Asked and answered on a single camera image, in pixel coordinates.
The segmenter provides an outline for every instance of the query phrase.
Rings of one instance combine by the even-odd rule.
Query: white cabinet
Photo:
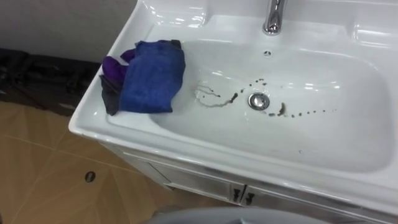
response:
[[[244,207],[259,207],[304,215],[328,223],[396,223],[396,216],[332,198],[104,144],[166,189],[187,190]]]
[[[351,217],[347,213],[342,213],[343,211],[337,208],[327,207],[322,204],[308,202],[306,200],[252,186],[246,187],[241,205],[244,207],[268,208],[295,213],[330,223],[366,224],[371,221],[366,217],[363,217],[364,220],[360,220],[357,215]]]
[[[239,203],[244,190],[244,184],[230,180],[215,178],[190,170],[181,170],[153,162],[150,162],[150,165],[168,180],[168,183],[164,184],[169,187],[188,190],[236,204]]]

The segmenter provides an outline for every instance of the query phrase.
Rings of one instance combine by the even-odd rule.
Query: sink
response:
[[[139,1],[109,54],[181,40],[174,112],[108,116],[97,76],[70,130],[395,214],[398,1],[288,1],[277,36],[262,32],[267,5]]]
[[[150,116],[159,126],[315,167],[369,172],[390,162],[396,123],[387,83],[355,52],[204,40],[184,42],[184,50],[187,70],[174,112]],[[248,105],[257,92],[269,96],[264,111]]]

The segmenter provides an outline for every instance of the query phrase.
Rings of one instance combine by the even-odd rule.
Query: white object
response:
[[[275,37],[262,33],[266,6],[139,1],[109,54],[118,58],[139,40],[181,40],[187,68],[174,112],[108,116],[97,76],[70,130],[131,154],[398,215],[398,2],[289,1]],[[250,109],[256,91],[269,95],[268,114],[284,103],[287,117]],[[233,103],[209,108],[235,93]]]
[[[293,213],[258,208],[183,210],[161,215],[146,224],[327,224]]]

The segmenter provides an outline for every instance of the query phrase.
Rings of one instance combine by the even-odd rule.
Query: faucet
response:
[[[269,13],[262,31],[267,35],[278,35],[282,28],[282,16],[286,0],[270,0]]]

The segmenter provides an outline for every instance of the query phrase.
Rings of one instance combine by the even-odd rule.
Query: drain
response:
[[[253,93],[249,96],[249,106],[254,110],[265,110],[269,106],[269,98],[263,93]]]

